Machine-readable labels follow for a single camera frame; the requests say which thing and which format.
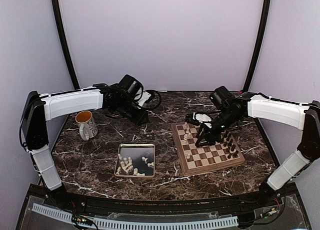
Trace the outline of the silver metal tray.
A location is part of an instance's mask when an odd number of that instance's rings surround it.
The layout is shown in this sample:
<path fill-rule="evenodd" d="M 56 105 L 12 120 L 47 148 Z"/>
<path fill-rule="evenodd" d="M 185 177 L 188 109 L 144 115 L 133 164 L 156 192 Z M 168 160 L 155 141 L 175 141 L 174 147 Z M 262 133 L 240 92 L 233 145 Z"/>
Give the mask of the silver metal tray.
<path fill-rule="evenodd" d="M 156 146 L 154 144 L 120 144 L 115 177 L 152 178 L 155 176 Z"/>

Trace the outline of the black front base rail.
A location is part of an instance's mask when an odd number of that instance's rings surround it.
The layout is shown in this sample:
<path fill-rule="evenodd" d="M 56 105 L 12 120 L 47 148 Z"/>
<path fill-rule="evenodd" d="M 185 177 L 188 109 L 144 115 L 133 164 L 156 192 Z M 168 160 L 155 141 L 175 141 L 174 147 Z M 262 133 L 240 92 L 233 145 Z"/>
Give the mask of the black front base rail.
<path fill-rule="evenodd" d="M 282 206 L 285 203 L 284 215 L 303 216 L 305 208 L 298 193 L 295 183 L 290 183 L 286 186 L 286 196 L 284 200 L 284 190 L 280 196 L 275 196 Z M 40 200 L 40 203 L 45 203 L 49 206 L 55 206 L 51 202 L 50 197 L 46 198 L 48 190 L 45 187 L 30 184 L 26 197 L 24 199 L 19 219 L 22 220 L 24 216 L 31 211 L 31 200 Z M 192 200 L 128 200 L 108 197 L 107 194 L 94 192 L 93 190 L 86 190 L 88 193 L 76 194 L 67 190 L 65 196 L 75 203 L 75 210 L 79 213 L 87 215 L 102 214 L 106 215 L 111 212 L 132 213 L 132 214 L 192 214 L 207 211 L 217 211 L 218 213 L 230 213 L 235 215 L 252 215 L 255 210 L 260 208 L 271 208 L 272 205 L 278 205 L 275 200 L 268 200 L 265 206 L 258 206 L 256 202 L 252 202 L 253 198 L 258 197 L 258 192 L 251 192 L 242 195 L 224 195 L 222 197 L 214 198 L 195 198 Z"/>

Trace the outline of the white pieces pile in tray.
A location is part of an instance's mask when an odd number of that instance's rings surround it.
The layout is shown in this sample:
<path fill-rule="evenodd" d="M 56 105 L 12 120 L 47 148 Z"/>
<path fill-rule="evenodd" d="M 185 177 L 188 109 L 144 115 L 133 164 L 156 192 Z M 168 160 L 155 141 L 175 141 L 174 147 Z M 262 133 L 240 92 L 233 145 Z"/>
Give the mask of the white pieces pile in tray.
<path fill-rule="evenodd" d="M 117 177 L 154 177 L 155 162 L 152 156 L 117 155 L 114 174 Z"/>

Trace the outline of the black frame post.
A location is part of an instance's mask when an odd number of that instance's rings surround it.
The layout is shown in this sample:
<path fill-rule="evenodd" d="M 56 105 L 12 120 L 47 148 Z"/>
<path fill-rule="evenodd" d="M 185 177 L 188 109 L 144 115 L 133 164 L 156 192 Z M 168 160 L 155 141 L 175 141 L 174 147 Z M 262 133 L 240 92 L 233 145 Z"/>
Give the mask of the black frame post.
<path fill-rule="evenodd" d="M 74 69 L 71 54 L 69 51 L 69 46 L 67 43 L 67 38 L 66 38 L 66 34 L 65 34 L 65 29 L 64 29 L 59 0 L 51 0 L 51 4 L 52 4 L 55 24 L 56 24 L 56 28 L 57 28 L 57 33 L 58 33 L 62 53 L 64 56 L 64 60 L 65 60 L 66 66 L 67 66 L 68 74 L 71 79 L 73 88 L 75 90 L 78 90 L 78 89 L 80 89 L 80 85 L 79 85 L 79 82 L 78 82 L 78 79 L 76 76 L 76 71 Z"/>
<path fill-rule="evenodd" d="M 250 86 L 254 77 L 254 73 L 256 70 L 256 66 L 258 63 L 259 55 L 260 55 L 262 44 L 263 44 L 263 39 L 264 39 L 268 16 L 269 16 L 270 5 L 271 5 L 271 0 L 263 0 L 256 41 L 255 41 L 250 65 L 248 68 L 248 72 L 243 85 L 243 89 L 242 89 L 243 92 L 246 92 L 250 89 Z"/>

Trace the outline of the white mug orange interior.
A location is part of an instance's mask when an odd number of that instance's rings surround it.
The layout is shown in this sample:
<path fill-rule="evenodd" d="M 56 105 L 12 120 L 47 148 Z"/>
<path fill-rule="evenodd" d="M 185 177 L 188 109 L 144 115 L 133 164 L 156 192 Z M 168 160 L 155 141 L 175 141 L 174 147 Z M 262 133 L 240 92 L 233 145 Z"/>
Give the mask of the white mug orange interior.
<path fill-rule="evenodd" d="M 97 135 L 98 128 L 91 111 L 79 112 L 75 117 L 75 121 L 79 126 L 79 134 L 82 140 L 89 141 Z"/>

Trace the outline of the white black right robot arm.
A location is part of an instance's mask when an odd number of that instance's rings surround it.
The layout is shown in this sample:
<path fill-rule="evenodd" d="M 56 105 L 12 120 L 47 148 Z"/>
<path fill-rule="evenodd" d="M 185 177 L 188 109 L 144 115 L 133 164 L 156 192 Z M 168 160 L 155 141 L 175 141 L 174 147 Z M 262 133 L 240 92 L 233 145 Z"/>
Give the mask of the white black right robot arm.
<path fill-rule="evenodd" d="M 239 120 L 251 117 L 260 121 L 267 139 L 277 157 L 278 166 L 259 186 L 255 202 L 267 206 L 287 182 L 299 176 L 320 157 L 320 103 L 291 102 L 263 93 L 243 92 L 234 96 L 226 87 L 215 89 L 209 96 L 218 110 L 218 116 L 207 112 L 194 112 L 190 122 L 200 125 L 199 140 L 212 145 L 222 139 L 222 132 Z M 287 158 L 281 153 L 292 152 Z"/>

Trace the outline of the white chess queen piece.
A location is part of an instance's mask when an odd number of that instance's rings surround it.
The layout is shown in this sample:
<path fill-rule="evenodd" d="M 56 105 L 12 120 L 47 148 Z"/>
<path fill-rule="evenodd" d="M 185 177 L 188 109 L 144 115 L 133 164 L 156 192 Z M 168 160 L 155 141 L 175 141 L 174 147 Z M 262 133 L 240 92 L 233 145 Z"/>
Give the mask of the white chess queen piece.
<path fill-rule="evenodd" d="M 188 139 L 185 139 L 185 135 L 183 136 L 183 143 L 188 144 Z"/>

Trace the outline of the left black frame post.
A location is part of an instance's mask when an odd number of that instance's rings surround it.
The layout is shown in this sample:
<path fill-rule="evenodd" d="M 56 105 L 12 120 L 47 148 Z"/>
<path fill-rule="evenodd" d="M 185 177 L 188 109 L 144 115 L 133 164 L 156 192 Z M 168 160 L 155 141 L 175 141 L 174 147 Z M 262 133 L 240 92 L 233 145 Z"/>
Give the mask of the left black frame post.
<path fill-rule="evenodd" d="M 65 34 L 65 29 L 64 29 L 59 0 L 51 0 L 51 4 L 52 4 L 55 24 L 56 24 L 56 28 L 57 28 L 57 33 L 58 33 L 62 53 L 64 56 L 64 60 L 65 60 L 66 66 L 67 66 L 68 74 L 71 79 L 73 88 L 75 90 L 78 90 L 78 89 L 80 89 L 80 85 L 79 85 L 79 82 L 78 82 L 78 79 L 76 76 L 76 71 L 74 69 L 71 54 L 69 51 L 69 46 L 67 43 L 67 38 L 66 38 L 66 34 Z"/>

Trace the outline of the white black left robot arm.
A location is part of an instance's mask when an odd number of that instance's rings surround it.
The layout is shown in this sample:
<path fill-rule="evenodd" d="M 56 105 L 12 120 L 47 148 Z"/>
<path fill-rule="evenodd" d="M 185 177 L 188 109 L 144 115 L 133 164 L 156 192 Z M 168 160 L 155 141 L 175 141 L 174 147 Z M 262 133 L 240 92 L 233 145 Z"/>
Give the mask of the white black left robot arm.
<path fill-rule="evenodd" d="M 67 119 L 81 111 L 105 109 L 108 118 L 113 118 L 116 113 L 135 125 L 143 125 L 149 120 L 149 112 L 161 102 L 157 90 L 146 90 L 130 75 L 124 75 L 112 85 L 99 83 L 58 93 L 29 92 L 19 123 L 19 143 L 29 153 L 35 172 L 44 181 L 49 199 L 60 208 L 71 203 L 53 160 L 48 122 Z"/>

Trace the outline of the right black frame post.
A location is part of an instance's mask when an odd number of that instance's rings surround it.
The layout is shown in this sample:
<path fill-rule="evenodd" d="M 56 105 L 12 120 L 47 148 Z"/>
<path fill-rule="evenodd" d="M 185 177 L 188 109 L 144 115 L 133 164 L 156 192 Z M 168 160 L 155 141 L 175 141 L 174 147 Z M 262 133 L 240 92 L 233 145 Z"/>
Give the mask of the right black frame post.
<path fill-rule="evenodd" d="M 270 5 L 271 5 L 271 0 L 263 0 L 256 41 L 255 41 L 250 65 L 248 68 L 248 72 L 243 85 L 243 89 L 242 89 L 243 92 L 246 92 L 250 89 L 250 86 L 254 77 L 254 73 L 256 70 L 256 66 L 258 63 L 259 55 L 260 55 L 262 44 L 263 44 L 263 39 L 264 39 L 268 16 L 269 16 Z"/>

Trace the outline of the wooden chessboard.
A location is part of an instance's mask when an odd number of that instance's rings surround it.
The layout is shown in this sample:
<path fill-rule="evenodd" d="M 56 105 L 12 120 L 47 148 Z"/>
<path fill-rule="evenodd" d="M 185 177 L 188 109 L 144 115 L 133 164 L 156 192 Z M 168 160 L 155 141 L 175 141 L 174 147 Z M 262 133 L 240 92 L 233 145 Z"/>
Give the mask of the wooden chessboard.
<path fill-rule="evenodd" d="M 227 160 L 221 143 L 211 146 L 196 146 L 198 126 L 188 124 L 190 130 L 188 144 L 183 143 L 186 129 L 185 123 L 173 123 L 171 127 L 174 143 L 184 176 L 198 175 L 238 166 L 245 162 L 245 158 L 235 140 L 239 154 L 235 159 Z"/>

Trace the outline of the dark chess pieces row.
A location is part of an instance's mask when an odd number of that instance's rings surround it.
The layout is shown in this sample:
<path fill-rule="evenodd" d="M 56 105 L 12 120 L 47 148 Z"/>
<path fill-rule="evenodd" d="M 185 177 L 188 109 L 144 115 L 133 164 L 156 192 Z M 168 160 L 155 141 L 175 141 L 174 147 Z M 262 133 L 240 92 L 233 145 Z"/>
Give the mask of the dark chess pieces row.
<path fill-rule="evenodd" d="M 239 150 L 231 132 L 224 131 L 221 136 L 221 145 L 227 160 L 237 158 L 239 156 Z"/>

